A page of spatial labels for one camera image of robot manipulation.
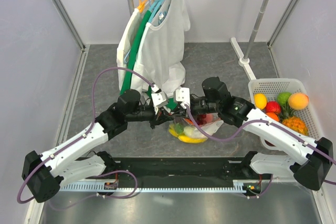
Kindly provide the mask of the pink peach with leaf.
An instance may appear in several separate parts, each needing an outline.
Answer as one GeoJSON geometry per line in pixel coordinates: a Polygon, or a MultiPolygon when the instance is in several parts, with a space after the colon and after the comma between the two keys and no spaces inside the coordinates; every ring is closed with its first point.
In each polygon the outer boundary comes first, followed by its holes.
{"type": "Polygon", "coordinates": [[[213,114],[206,114],[206,117],[205,117],[205,123],[208,124],[208,123],[212,123],[216,120],[216,117],[213,115],[213,114]]]}

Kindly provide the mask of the purple grapes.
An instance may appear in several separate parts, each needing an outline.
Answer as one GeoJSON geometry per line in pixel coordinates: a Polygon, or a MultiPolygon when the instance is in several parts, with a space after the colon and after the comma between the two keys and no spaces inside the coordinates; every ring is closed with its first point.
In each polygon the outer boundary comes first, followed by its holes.
{"type": "Polygon", "coordinates": [[[200,115],[197,115],[196,117],[196,123],[198,125],[204,125],[207,123],[207,115],[206,114],[200,114],[200,115]]]}

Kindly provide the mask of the white radish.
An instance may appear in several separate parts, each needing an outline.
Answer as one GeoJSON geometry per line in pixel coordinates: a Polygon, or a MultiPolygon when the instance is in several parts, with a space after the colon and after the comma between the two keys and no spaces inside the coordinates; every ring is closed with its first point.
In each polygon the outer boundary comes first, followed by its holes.
{"type": "Polygon", "coordinates": [[[193,126],[185,126],[183,129],[183,133],[191,138],[198,138],[200,136],[199,130],[193,126]]]}

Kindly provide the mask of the green cabbage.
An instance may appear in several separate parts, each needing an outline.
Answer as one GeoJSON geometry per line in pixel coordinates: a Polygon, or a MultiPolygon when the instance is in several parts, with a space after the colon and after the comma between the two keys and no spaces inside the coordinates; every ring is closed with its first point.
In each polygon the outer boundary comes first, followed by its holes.
{"type": "Polygon", "coordinates": [[[175,123],[174,130],[178,135],[181,135],[184,132],[184,125],[181,123],[175,123]]]}

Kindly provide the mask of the yellow banana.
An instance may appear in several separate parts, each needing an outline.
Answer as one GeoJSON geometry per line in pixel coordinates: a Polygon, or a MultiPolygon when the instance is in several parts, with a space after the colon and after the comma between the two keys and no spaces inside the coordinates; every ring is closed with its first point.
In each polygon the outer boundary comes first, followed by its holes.
{"type": "Polygon", "coordinates": [[[184,134],[178,135],[172,124],[169,125],[168,132],[173,137],[179,139],[181,142],[184,142],[184,143],[198,144],[198,143],[204,143],[204,142],[207,141],[207,138],[191,138],[191,137],[186,136],[184,134]]]}

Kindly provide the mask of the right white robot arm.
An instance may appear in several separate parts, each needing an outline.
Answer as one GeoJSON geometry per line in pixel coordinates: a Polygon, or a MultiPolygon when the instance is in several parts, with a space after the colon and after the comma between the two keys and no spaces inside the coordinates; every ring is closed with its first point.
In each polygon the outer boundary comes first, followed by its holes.
{"type": "Polygon", "coordinates": [[[224,123],[245,130],[268,141],[284,156],[249,152],[248,161],[240,166],[241,174],[248,179],[257,174],[273,174],[294,178],[311,190],[319,190],[335,164],[333,144],[325,137],[315,140],[298,133],[267,116],[251,102],[232,96],[219,77],[202,82],[204,96],[193,98],[188,88],[174,92],[174,100],[186,111],[191,121],[194,116],[217,113],[224,123]]]}

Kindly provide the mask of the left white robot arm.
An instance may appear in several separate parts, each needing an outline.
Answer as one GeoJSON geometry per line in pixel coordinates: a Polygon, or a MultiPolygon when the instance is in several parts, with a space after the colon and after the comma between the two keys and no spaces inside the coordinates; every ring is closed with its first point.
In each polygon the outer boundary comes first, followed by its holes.
{"type": "Polygon", "coordinates": [[[124,91],[112,104],[80,133],[64,143],[38,154],[29,152],[24,159],[21,186],[17,202],[24,204],[21,195],[25,187],[38,203],[46,202],[59,192],[60,188],[72,182],[87,178],[111,178],[115,173],[112,157],[106,152],[91,158],[81,156],[124,132],[129,122],[149,122],[155,127],[168,121],[169,99],[160,89],[154,88],[148,101],[141,102],[137,90],[124,91]]]}

